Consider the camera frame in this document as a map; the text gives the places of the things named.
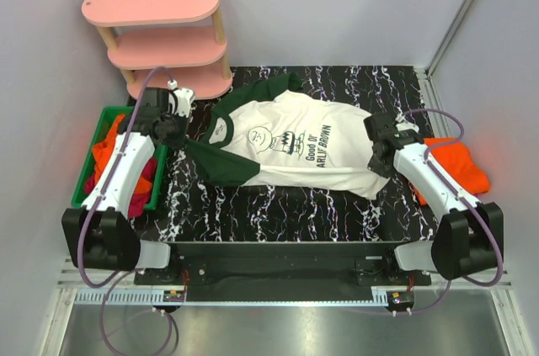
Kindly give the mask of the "white and green t-shirt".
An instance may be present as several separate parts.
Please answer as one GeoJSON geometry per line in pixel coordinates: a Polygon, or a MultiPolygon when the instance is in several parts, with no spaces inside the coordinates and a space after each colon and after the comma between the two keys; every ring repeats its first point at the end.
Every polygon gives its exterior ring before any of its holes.
{"type": "Polygon", "coordinates": [[[312,98],[295,73],[283,74],[224,96],[206,133],[187,141],[186,152],[214,186],[304,187],[375,199],[388,180],[368,167],[369,115],[312,98]]]}

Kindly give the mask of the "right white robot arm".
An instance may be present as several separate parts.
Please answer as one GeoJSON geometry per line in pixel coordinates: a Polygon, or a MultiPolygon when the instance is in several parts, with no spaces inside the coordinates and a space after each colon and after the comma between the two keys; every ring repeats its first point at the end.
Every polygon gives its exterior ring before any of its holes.
{"type": "Polygon", "coordinates": [[[432,155],[432,147],[400,116],[374,114],[365,119],[373,144],[368,168],[382,176],[404,176],[424,197],[439,222],[431,241],[394,249],[402,271],[436,272],[452,281],[463,278],[492,287],[504,273],[504,214],[466,191],[432,155]]]}

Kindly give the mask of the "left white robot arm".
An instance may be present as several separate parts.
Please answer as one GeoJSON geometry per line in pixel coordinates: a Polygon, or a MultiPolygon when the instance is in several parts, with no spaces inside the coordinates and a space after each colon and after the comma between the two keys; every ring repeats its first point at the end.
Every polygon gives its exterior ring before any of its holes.
{"type": "Polygon", "coordinates": [[[195,93],[189,88],[147,88],[117,128],[115,144],[93,190],[61,225],[73,265],[111,271],[166,268],[168,244],[140,239],[128,210],[144,167],[160,146],[185,143],[195,93]]]}

